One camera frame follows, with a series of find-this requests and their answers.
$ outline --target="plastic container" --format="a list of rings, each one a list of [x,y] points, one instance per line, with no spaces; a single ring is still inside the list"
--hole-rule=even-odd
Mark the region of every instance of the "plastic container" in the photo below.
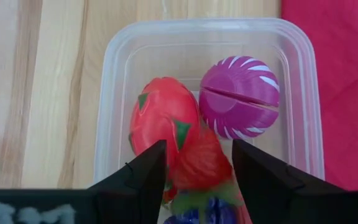
[[[134,158],[127,140],[132,108],[151,79],[176,77],[197,94],[208,68],[233,55],[265,62],[280,85],[280,116],[250,142],[324,179],[316,64],[305,33],[281,19],[197,19],[132,24],[110,41],[104,56],[94,181]],[[229,154],[231,142],[222,144]]]

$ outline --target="wood grain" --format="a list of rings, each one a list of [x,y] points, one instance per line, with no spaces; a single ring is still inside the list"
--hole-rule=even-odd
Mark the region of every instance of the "wood grain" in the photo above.
[[[92,184],[104,51],[144,20],[275,17],[278,0],[0,0],[0,188]]]

